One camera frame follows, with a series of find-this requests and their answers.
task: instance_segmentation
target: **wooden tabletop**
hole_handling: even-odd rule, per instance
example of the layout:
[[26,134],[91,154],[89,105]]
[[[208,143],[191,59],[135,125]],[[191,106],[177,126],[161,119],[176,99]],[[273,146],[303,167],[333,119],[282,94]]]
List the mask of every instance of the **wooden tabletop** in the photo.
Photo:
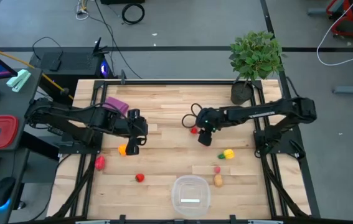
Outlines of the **wooden tabletop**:
[[[79,81],[74,106],[84,108],[90,105],[93,83],[94,80]],[[277,80],[265,80],[262,84],[266,102],[281,98]],[[193,103],[214,108],[232,105],[230,87],[111,85],[107,96],[124,101],[130,109],[140,109],[141,116],[147,119],[148,141],[140,147],[139,155],[121,157],[117,147],[128,140],[104,134],[101,154],[106,158],[106,167],[101,172],[95,171],[88,218],[119,219],[122,214],[127,219],[188,218],[173,209],[171,190],[178,177],[189,174],[203,177],[210,185],[209,211],[197,218],[229,219],[230,214],[235,214],[238,219],[270,218],[261,162],[253,155],[253,120],[217,131],[212,135],[210,147],[201,145],[197,141],[198,136],[181,125],[182,117],[191,112]],[[275,124],[281,118],[271,116],[270,123]],[[225,149],[233,149],[235,158],[218,159],[217,155]],[[59,167],[48,216],[60,208],[73,190],[79,157],[72,155]],[[304,212],[310,213],[297,160],[287,155],[277,157],[285,189]],[[224,181],[221,188],[215,187],[212,182],[214,166],[221,167]],[[142,183],[134,181],[134,176],[139,173],[146,176]],[[278,214],[281,215],[275,189],[273,193]],[[82,202],[83,197],[80,197],[79,214]]]

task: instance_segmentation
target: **clear plastic bowl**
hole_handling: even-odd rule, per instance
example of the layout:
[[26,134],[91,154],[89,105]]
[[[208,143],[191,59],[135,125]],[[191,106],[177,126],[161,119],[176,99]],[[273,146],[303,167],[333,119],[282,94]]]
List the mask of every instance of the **clear plastic bowl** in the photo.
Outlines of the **clear plastic bowl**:
[[211,201],[206,180],[196,175],[184,175],[172,188],[172,204],[177,212],[188,217],[205,215]]

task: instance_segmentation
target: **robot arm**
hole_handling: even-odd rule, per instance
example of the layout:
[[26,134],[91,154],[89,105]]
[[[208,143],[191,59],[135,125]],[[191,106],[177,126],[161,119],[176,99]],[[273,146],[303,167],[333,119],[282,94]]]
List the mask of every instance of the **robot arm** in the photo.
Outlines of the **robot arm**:
[[[125,117],[117,109],[102,107],[104,104],[76,108],[39,98],[30,105],[26,119],[33,128],[37,124],[49,125],[52,129],[58,129],[58,133],[70,134],[86,146],[96,144],[95,133],[129,138],[126,154],[139,154],[138,146],[146,144],[148,133],[146,119],[140,116],[140,110],[129,110],[128,117]],[[81,122],[86,127],[78,127],[69,121]]]
[[203,108],[196,117],[195,125],[200,128],[199,142],[210,146],[212,133],[222,128],[243,124],[249,119],[282,114],[286,117],[274,126],[266,127],[267,139],[279,139],[283,133],[299,123],[312,123],[316,119],[313,100],[296,97],[280,99],[264,105],[241,107],[227,106],[219,109]]

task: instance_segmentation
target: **concrete floor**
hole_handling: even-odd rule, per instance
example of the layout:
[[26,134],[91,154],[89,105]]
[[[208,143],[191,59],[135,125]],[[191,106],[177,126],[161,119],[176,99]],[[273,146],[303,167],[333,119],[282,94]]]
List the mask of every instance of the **concrete floor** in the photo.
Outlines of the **concrete floor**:
[[[276,37],[283,47],[317,47],[332,24],[327,17],[308,17],[308,7],[321,7],[327,1],[267,0]],[[77,0],[3,0],[0,3],[0,47],[31,47],[43,36],[54,38],[64,47],[90,47],[98,37],[111,45],[104,25],[75,19]],[[134,26],[121,20],[100,4],[120,47],[227,46],[236,36],[250,30],[266,30],[260,1],[252,0],[147,0],[146,17]],[[123,5],[112,8],[118,13]],[[94,2],[88,2],[94,18],[100,15]],[[39,47],[55,47],[42,41]],[[353,48],[351,39],[326,39],[323,47]],[[29,61],[32,52],[8,52]],[[234,78],[228,51],[123,52],[131,67],[143,78]],[[283,59],[286,75],[299,94],[316,102],[318,120],[302,125],[301,132],[313,185],[323,218],[353,220],[353,95],[333,95],[336,85],[353,85],[353,62],[337,67],[320,64],[315,53],[288,52]],[[322,53],[325,62],[340,62],[353,53]],[[24,67],[3,58],[15,68]],[[115,72],[132,73],[114,53]],[[47,133],[35,133],[47,136]],[[28,220],[45,206],[52,172],[46,184],[26,186],[23,199],[28,206],[12,214],[11,221]],[[37,200],[29,201],[29,195]]]

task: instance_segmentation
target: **plant pot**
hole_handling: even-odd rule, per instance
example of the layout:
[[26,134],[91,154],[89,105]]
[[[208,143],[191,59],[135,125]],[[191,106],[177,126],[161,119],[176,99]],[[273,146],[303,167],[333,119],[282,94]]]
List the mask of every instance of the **plant pot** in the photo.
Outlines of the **plant pot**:
[[239,81],[232,85],[232,94],[230,99],[233,104],[241,105],[251,99],[252,95],[253,88],[250,83],[245,84],[245,81]]

